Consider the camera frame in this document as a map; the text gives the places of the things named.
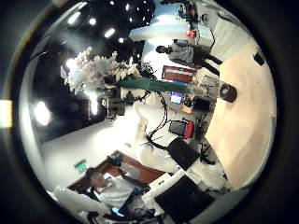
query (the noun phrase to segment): electronic device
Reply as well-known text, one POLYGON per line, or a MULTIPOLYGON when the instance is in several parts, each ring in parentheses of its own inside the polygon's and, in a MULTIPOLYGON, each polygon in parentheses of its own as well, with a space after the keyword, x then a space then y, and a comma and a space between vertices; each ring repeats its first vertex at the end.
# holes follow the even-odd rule
POLYGON ((191 120, 171 120, 168 131, 183 138, 191 138, 194 131, 194 124, 191 120))
POLYGON ((214 202, 214 198, 201 191, 186 175, 155 201, 175 221, 184 223, 198 216, 214 202))
MULTIPOLYGON (((180 85, 185 85, 184 82, 180 82, 180 81, 175 81, 173 80, 174 83, 180 84, 180 85)), ((184 94, 180 93, 180 92, 171 92, 171 97, 170 97, 170 101, 175 103, 175 104, 180 104, 181 99, 183 98, 184 94)))

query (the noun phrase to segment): computer monitor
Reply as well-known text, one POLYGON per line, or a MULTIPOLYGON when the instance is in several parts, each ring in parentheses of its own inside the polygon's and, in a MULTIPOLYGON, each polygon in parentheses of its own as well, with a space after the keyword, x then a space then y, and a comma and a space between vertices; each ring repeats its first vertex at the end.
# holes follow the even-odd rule
POLYGON ((180 136, 184 136, 187 127, 187 122, 180 120, 171 120, 168 131, 180 136))
MULTIPOLYGON (((175 80, 173 80, 173 82, 177 83, 177 84, 180 84, 180 85, 185 85, 184 82, 175 81, 175 80)), ((172 91, 170 101, 179 105, 183 96, 184 96, 183 93, 172 91)))

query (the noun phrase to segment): green cloth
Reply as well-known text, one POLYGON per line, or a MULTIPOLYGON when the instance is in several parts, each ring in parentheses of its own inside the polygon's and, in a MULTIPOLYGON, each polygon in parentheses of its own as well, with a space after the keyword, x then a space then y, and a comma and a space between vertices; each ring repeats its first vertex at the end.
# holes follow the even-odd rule
POLYGON ((141 89, 144 91, 174 91, 184 94, 191 94, 186 85, 180 85, 173 82, 154 80, 145 77, 128 77, 116 83, 119 87, 129 89, 141 89))

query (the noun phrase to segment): black cable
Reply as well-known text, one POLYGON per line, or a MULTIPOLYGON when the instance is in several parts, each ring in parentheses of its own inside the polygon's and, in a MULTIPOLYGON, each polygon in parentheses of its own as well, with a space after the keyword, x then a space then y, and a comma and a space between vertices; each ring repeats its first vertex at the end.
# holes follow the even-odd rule
POLYGON ((167 104, 166 104, 166 101, 165 101, 163 95, 162 95, 159 91, 157 91, 157 93, 158 93, 158 95, 161 97, 161 103, 162 103, 163 108, 164 108, 164 116, 163 116, 162 121, 161 121, 160 124, 158 125, 158 127, 157 127, 154 131, 152 131, 152 132, 150 133, 150 135, 147 136, 147 139, 148 139, 148 141, 149 141, 153 146, 155 146, 155 147, 157 147, 157 148, 159 148, 159 149, 162 149, 162 150, 166 150, 167 147, 161 146, 161 145, 155 143, 155 142, 152 140, 152 136, 155 135, 155 133, 157 133, 160 129, 162 129, 162 128, 165 126, 165 124, 167 123, 167 121, 168 121, 168 111, 167 111, 167 104))
MULTIPOLYGON (((156 137, 155 139, 152 139, 152 141, 158 140, 159 138, 162 138, 162 136, 160 136, 160 137, 156 137)), ((147 143, 149 143, 149 142, 142 143, 140 146, 144 146, 144 145, 146 145, 147 143)))
POLYGON ((154 217, 154 215, 153 215, 149 210, 145 210, 145 209, 143 209, 143 208, 136 208, 136 209, 134 210, 133 217, 134 217, 137 221, 142 221, 142 220, 145 220, 145 218, 148 219, 149 217, 154 217), (142 215, 142 216, 140 216, 140 217, 138 217, 138 216, 136 215, 136 211, 138 211, 138 210, 140 210, 140 211, 144 211, 146 214, 145 214, 145 215, 142 215))

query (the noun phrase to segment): red object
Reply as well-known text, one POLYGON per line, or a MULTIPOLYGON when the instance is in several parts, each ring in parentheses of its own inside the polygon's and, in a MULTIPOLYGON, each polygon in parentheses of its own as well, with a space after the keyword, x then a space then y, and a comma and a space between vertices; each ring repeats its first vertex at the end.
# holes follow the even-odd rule
POLYGON ((194 9, 192 9, 192 10, 190 11, 190 15, 192 16, 193 19, 195 18, 195 10, 194 10, 194 9))
POLYGON ((176 66, 165 65, 163 67, 162 79, 191 82, 196 70, 176 66))
POLYGON ((193 133, 193 129, 194 129, 194 124, 192 121, 188 121, 187 125, 186 125, 186 130, 184 133, 184 138, 191 138, 192 137, 192 133, 193 133))
POLYGON ((196 32, 194 30, 190 30, 190 31, 186 31, 186 33, 184 35, 185 35, 185 37, 188 37, 188 38, 195 38, 195 34, 196 34, 196 32))

